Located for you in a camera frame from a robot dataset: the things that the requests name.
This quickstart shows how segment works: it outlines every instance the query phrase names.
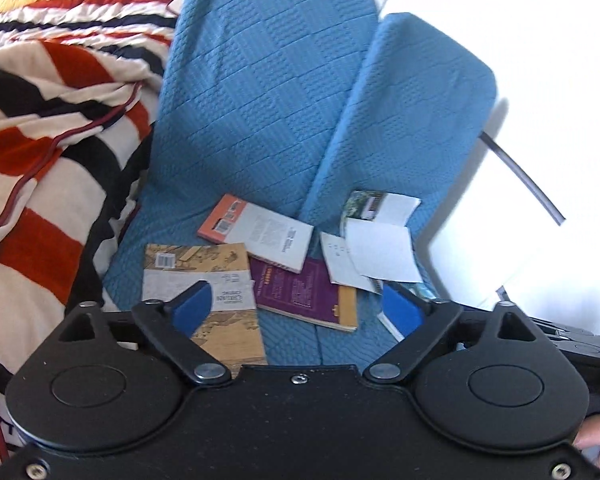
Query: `screw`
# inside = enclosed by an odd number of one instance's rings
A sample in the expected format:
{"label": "screw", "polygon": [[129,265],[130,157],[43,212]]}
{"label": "screw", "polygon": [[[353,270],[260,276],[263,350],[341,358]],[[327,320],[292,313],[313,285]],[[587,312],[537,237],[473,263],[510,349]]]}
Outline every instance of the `screw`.
{"label": "screw", "polygon": [[31,480],[45,480],[46,468],[42,464],[29,464],[25,469]]}
{"label": "screw", "polygon": [[298,374],[291,377],[291,382],[293,384],[307,384],[309,382],[309,377],[305,374]]}
{"label": "screw", "polygon": [[225,368],[218,363],[204,363],[196,366],[193,373],[202,381],[211,381],[219,379],[224,375]]}
{"label": "screw", "polygon": [[369,368],[374,379],[395,379],[400,375],[400,368],[391,363],[380,363]]}
{"label": "screw", "polygon": [[558,464],[551,471],[551,478],[554,480],[567,480],[571,476],[571,466],[569,464]]}

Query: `purple book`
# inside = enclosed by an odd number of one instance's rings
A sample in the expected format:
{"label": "purple book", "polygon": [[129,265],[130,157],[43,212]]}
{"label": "purple book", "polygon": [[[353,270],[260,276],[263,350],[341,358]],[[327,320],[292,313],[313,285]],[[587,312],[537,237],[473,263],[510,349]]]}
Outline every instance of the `purple book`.
{"label": "purple book", "polygon": [[324,261],[306,258],[300,274],[255,258],[250,266],[260,308],[348,332],[358,327],[356,289],[331,283]]}

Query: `blue cushion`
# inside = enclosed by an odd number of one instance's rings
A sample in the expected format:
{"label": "blue cushion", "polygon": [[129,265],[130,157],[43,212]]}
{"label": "blue cushion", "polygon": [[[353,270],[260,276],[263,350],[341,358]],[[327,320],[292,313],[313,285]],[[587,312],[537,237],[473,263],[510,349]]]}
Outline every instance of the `blue cushion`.
{"label": "blue cushion", "polygon": [[[106,275],[126,309],[147,243],[204,244],[230,192],[336,233],[353,189],[418,196],[426,224],[495,98],[490,70],[409,14],[373,0],[186,0],[160,96],[142,208]],[[319,255],[314,239],[314,255]],[[353,334],[260,312],[272,364],[359,367],[395,344],[360,292]]]}

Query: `sheet of paper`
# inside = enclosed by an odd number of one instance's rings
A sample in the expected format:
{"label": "sheet of paper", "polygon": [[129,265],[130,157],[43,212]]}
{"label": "sheet of paper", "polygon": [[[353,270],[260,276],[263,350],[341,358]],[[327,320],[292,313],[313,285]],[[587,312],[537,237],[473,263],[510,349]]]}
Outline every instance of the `sheet of paper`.
{"label": "sheet of paper", "polygon": [[380,203],[374,222],[404,227],[420,202],[419,198],[413,196],[387,193]]}
{"label": "sheet of paper", "polygon": [[327,264],[331,283],[353,286],[376,294],[382,293],[382,289],[378,285],[374,285],[374,280],[362,276],[353,266],[344,238],[320,233],[320,242],[322,243],[322,255],[324,256],[324,262]]}
{"label": "sheet of paper", "polygon": [[211,311],[256,308],[251,273],[248,270],[187,272],[145,269],[142,277],[142,299],[171,301],[200,280],[211,284],[214,294]]}
{"label": "sheet of paper", "polygon": [[420,283],[406,227],[347,218],[347,248],[363,276],[391,282]]}

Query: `striped blanket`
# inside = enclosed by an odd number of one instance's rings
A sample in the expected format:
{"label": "striped blanket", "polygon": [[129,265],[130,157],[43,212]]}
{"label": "striped blanket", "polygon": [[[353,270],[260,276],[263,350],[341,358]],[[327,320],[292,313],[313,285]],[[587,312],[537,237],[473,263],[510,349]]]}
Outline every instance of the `striped blanket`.
{"label": "striped blanket", "polygon": [[172,0],[43,0],[0,14],[4,387],[101,277],[148,165]]}

